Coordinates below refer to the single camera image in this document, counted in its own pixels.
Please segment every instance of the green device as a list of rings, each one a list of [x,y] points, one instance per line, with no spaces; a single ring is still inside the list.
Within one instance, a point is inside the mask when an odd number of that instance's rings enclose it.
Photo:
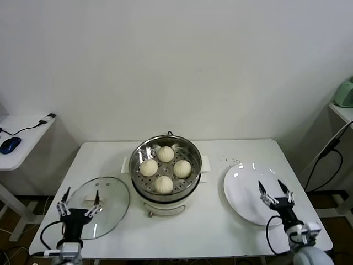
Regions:
[[[339,86],[333,97],[333,102],[343,108],[353,108],[353,77]]]

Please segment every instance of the glass lid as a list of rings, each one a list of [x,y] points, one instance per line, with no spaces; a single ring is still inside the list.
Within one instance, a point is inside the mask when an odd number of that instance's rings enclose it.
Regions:
[[[113,230],[124,218],[130,204],[126,184],[114,177],[92,179],[79,187],[68,201],[69,208],[90,209],[99,192],[102,209],[83,227],[82,239],[97,239]]]

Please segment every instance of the white table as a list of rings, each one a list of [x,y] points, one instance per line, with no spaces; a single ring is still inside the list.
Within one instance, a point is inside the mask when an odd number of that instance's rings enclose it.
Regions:
[[[341,108],[329,104],[329,107],[346,123],[353,121],[353,108]],[[321,218],[332,218],[332,217],[345,217],[349,224],[353,227],[353,214],[351,209],[353,208],[353,197],[349,197],[343,201],[339,194],[333,195],[333,198],[337,202],[338,206],[336,208],[329,209],[317,209],[317,213]]]
[[[0,116],[0,127],[13,134],[20,129],[35,126],[38,121],[45,116],[46,114]],[[53,122],[54,119],[51,119],[47,124],[42,124],[37,128],[22,131],[16,136],[10,136],[4,132],[0,132],[0,144],[11,137],[20,137],[22,140],[13,152],[7,155],[0,153],[0,171],[12,171],[17,169]],[[18,241],[27,224],[41,223],[43,216],[35,215],[32,212],[36,207],[37,202],[30,202],[26,207],[1,184],[0,200],[5,204],[0,211],[0,218],[6,212],[8,207],[21,216],[20,221],[9,238],[10,241]]]
[[[82,257],[90,259],[196,258],[262,256],[272,252],[266,243],[264,227],[253,225],[228,205],[223,194],[223,177],[233,159],[268,163],[295,193],[294,211],[304,222],[318,222],[322,231],[317,247],[330,250],[332,242],[297,177],[274,140],[193,141],[202,155],[208,155],[211,172],[207,183],[199,184],[193,204],[180,215],[148,217],[129,175],[120,174],[124,157],[139,142],[87,142],[83,144],[64,178],[29,248],[30,253],[45,250],[40,232],[59,219],[56,203],[70,186],[71,191],[86,181],[104,176],[118,177],[129,187],[131,204],[120,225],[107,235],[85,240]],[[44,233],[44,240],[55,248],[62,238],[61,225]],[[282,225],[270,230],[270,241],[277,252],[287,251],[288,238]]]

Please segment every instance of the computer mouse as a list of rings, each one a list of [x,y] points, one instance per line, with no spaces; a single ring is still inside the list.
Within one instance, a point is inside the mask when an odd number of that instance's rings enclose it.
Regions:
[[[0,145],[0,153],[4,155],[11,153],[20,144],[20,142],[21,142],[21,138],[18,138],[18,137],[12,137],[10,139],[5,140]]]

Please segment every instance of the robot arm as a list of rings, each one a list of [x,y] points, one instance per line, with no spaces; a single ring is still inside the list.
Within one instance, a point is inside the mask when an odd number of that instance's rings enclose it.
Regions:
[[[332,259],[324,251],[314,247],[321,227],[314,222],[304,224],[298,220],[293,211],[295,204],[293,193],[280,180],[278,182],[285,197],[274,198],[267,194],[259,181],[260,199],[271,210],[279,213],[291,252],[294,254],[294,265],[333,265]]]
[[[62,200],[56,204],[60,221],[65,226],[63,238],[57,243],[57,249],[45,251],[44,257],[54,258],[54,264],[79,265],[82,264],[81,249],[83,241],[81,235],[83,226],[91,222],[93,216],[101,210],[101,205],[97,191],[94,204],[90,209],[68,208],[69,192],[70,188],[68,188]]]

